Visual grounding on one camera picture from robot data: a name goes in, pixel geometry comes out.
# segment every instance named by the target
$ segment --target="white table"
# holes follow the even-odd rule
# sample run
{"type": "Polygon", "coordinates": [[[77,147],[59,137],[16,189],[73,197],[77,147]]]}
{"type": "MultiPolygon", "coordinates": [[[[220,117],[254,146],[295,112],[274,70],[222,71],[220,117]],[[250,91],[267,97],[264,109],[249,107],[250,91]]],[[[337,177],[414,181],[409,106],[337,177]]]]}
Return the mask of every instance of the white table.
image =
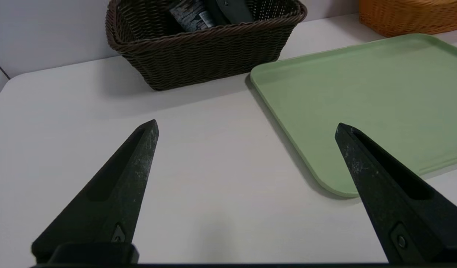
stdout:
{"type": "MultiPolygon", "coordinates": [[[[457,45],[457,31],[439,37],[457,45]]],[[[281,58],[381,38],[355,15],[316,20],[296,27],[281,58]]],[[[31,266],[31,242],[151,119],[160,137],[133,240],[140,262],[386,261],[359,198],[319,187],[246,81],[153,92],[121,57],[10,80],[0,94],[0,267],[31,266]]],[[[427,181],[457,205],[452,169],[427,181]]]]}

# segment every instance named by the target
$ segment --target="light green tray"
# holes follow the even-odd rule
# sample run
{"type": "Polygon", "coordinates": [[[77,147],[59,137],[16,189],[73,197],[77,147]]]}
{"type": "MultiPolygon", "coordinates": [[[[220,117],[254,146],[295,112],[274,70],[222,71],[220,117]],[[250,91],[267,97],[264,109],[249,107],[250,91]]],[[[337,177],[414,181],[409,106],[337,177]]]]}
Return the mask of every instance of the light green tray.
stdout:
{"type": "Polygon", "coordinates": [[[424,34],[257,66],[251,79],[316,180],[358,196],[334,140],[352,125],[419,175],[457,163],[457,48],[424,34]]]}

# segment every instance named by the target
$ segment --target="brown wicker basket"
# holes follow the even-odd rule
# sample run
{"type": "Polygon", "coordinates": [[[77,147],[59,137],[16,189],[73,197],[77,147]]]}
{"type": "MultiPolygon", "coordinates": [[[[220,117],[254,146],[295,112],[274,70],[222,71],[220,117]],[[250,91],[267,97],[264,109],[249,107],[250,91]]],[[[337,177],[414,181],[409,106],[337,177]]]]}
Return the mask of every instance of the brown wicker basket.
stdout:
{"type": "Polygon", "coordinates": [[[278,59],[306,17],[298,0],[247,0],[256,20],[183,32],[167,13],[172,0],[111,0],[106,36],[154,90],[248,73],[278,59]]]}
{"type": "Polygon", "coordinates": [[[439,34],[457,29],[457,0],[359,0],[360,20],[379,34],[439,34]]]}

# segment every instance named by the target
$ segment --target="orange basket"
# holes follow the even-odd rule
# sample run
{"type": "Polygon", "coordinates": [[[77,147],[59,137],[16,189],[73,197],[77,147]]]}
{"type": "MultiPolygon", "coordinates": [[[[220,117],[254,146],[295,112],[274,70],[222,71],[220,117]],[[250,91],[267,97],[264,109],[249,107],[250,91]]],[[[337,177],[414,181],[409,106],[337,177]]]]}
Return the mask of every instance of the orange basket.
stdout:
{"type": "Polygon", "coordinates": [[[457,29],[457,0],[359,0],[361,23],[379,34],[439,34],[457,29]]]}

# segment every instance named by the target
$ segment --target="item in basket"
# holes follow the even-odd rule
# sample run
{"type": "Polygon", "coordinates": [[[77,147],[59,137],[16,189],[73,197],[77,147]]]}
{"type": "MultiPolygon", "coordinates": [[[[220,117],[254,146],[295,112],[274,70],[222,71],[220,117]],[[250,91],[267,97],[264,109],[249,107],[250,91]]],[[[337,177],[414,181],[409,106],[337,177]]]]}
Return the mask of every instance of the item in basket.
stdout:
{"type": "Polygon", "coordinates": [[[215,26],[203,0],[181,0],[169,11],[186,32],[215,26]]]}
{"type": "Polygon", "coordinates": [[[245,0],[204,0],[216,25],[253,22],[245,0]]]}

